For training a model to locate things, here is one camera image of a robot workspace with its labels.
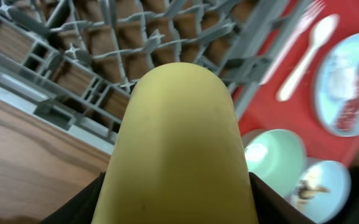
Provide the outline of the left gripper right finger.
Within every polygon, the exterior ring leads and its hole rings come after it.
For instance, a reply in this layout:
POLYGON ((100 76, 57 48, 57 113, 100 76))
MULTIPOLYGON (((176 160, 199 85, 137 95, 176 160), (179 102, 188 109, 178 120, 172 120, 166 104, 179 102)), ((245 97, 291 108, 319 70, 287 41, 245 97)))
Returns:
POLYGON ((315 224, 256 174, 250 172, 249 177, 259 224, 315 224))

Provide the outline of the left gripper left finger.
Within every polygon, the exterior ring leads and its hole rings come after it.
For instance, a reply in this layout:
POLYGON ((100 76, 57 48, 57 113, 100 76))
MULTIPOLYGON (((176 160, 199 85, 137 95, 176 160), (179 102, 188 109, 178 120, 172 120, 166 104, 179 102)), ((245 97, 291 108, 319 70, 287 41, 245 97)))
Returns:
POLYGON ((40 224, 90 224, 105 174, 105 172, 101 172, 93 182, 62 207, 44 218, 40 224))

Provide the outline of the food scraps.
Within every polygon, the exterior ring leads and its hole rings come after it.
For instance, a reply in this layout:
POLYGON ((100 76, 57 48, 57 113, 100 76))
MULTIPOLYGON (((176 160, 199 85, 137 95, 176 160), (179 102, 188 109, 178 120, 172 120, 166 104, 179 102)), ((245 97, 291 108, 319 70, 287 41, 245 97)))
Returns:
POLYGON ((319 192, 329 193, 330 190, 321 185, 311 186, 306 180, 301 180, 296 190, 296 196, 300 200, 311 200, 319 192))

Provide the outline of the green bowl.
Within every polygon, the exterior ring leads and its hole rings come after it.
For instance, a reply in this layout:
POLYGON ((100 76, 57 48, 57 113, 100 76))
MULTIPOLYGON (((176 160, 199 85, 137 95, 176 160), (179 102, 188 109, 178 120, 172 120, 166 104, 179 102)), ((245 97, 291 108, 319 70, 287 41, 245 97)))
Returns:
POLYGON ((287 197, 306 166, 302 139, 286 129, 257 129, 242 137, 248 171, 287 197))

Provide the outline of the light blue bowl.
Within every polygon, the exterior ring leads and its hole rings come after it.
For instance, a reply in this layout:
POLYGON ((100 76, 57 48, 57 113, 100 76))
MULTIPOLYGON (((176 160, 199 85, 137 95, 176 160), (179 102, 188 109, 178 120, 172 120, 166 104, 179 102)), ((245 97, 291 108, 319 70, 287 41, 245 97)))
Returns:
POLYGON ((309 157, 286 200, 314 223, 326 223, 341 211, 350 189, 350 173, 342 163, 309 157))

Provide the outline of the yellow plastic cup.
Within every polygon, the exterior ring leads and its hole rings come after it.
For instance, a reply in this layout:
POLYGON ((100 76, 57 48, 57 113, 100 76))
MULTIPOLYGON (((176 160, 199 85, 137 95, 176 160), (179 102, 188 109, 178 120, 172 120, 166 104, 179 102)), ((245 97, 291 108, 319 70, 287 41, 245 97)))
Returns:
POLYGON ((232 99, 215 74, 168 63, 139 80, 92 221, 258 221, 232 99))

